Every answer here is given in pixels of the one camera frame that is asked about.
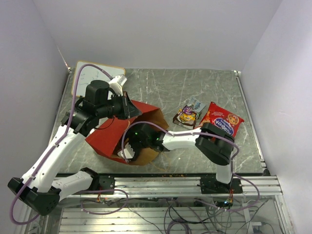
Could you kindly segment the red paper bag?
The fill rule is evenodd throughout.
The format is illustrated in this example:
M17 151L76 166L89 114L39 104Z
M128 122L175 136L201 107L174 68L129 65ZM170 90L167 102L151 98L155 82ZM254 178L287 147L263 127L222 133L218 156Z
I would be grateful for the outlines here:
M133 100L132 103L142 112L142 115L129 120L119 120L117 118L107 120L100 126L99 130L95 130L86 138L86 142L98 155L126 164L126 161L119 157L117 153L121 150L122 136L132 123L148 121L165 130L169 128L160 108L136 100Z

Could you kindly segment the brown candy packet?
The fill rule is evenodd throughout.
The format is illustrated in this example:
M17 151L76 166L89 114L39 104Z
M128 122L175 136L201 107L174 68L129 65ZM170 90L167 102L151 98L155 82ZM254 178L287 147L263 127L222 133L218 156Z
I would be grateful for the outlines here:
M176 125L179 125L183 128L186 128L188 130L192 130L195 128L195 125L196 125L196 120L189 120L189 121L181 121L180 120L180 115L179 114L176 114L174 117L173 117L173 123L176 124Z

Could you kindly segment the red snack packet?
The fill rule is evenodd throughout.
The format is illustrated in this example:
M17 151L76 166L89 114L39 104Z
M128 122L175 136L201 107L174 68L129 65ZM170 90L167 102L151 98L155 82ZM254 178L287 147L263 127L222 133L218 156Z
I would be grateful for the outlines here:
M231 136L235 137L240 124L244 121L245 120L241 117L224 108L221 108L216 103L211 102L208 111L200 121L198 128L202 127L205 123L211 123Z

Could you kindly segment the purple candy packet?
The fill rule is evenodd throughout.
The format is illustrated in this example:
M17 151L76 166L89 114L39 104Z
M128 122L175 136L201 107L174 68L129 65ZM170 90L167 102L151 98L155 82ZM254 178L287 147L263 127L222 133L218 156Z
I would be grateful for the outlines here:
M187 115L193 115L193 114L197 114L198 113L198 110L196 109L195 106L191 105L191 106L188 106L186 105L183 109L182 109L182 112L187 114Z

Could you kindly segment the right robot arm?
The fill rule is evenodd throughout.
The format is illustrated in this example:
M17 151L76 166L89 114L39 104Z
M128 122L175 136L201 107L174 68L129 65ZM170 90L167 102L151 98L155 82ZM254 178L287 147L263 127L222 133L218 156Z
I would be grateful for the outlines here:
M232 159L239 148L234 137L211 123L205 123L200 128L187 131L167 131L160 126L139 121L130 125L122 136L121 156L125 160L134 160L145 148L157 152L169 152L182 148L194 148L216 165L215 187L225 193L232 187Z

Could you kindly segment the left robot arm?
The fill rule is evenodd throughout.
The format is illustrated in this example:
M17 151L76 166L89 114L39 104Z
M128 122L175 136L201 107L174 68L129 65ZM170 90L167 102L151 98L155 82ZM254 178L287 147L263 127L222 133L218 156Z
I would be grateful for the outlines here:
M55 138L37 162L21 178L12 178L8 188L16 195L15 199L42 216L50 214L70 195L84 190L95 193L99 189L99 175L89 168L55 179L64 159L98 126L100 119L126 120L140 114L116 78L109 82L91 81L85 95L72 100L72 107L62 119Z

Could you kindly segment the small whiteboard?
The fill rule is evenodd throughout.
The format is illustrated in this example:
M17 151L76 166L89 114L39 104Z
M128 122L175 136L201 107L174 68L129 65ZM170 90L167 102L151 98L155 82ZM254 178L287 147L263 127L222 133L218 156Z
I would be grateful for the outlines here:
M99 68L105 70L112 77L126 74L126 70L121 67L115 67L115 66L110 66L110 65L105 65L105 64L78 60L76 63L76 70L74 72L74 77L73 77L73 85L72 85L72 90L71 90L72 95L74 94L74 82L76 81L76 76L78 74L78 71L85 64L93 64L95 66L98 66ZM76 92L77 97L85 95L86 86L93 80L103 80L106 82L110 81L110 79L105 74L103 74L100 70L92 66L87 66L82 69L82 72L78 79L78 87L77 87L77 92Z

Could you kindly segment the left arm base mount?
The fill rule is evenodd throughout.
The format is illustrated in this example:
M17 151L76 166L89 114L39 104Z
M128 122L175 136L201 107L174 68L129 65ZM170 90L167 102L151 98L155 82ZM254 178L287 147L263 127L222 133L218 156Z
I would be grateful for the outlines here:
M110 175L101 175L99 177L99 190L104 190L101 192L101 194L104 195L113 195L114 194L114 188L115 188L115 179L111 177Z

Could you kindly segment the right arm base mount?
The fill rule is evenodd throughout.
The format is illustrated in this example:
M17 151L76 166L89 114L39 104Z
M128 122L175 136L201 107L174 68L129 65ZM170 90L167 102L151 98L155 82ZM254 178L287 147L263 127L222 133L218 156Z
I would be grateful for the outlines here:
M202 194L234 194L243 193L241 180L234 178L229 184L218 182L215 178L201 178L197 186L201 189Z

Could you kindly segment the aluminium frame rail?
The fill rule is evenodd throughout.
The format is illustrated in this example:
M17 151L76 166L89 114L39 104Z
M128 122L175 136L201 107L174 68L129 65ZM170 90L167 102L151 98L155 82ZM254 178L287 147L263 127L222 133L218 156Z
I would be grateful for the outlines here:
M229 194L202 194L197 186L201 178L205 177L115 177L115 188L113 195L101 194L99 192L77 192L69 197L80 195L81 197L96 197L100 194L102 197L124 197L126 194L130 198L156 198L156 197L225 197ZM241 180L243 193L234 194L239 196L271 196L282 195L282 189L275 176L248 176Z

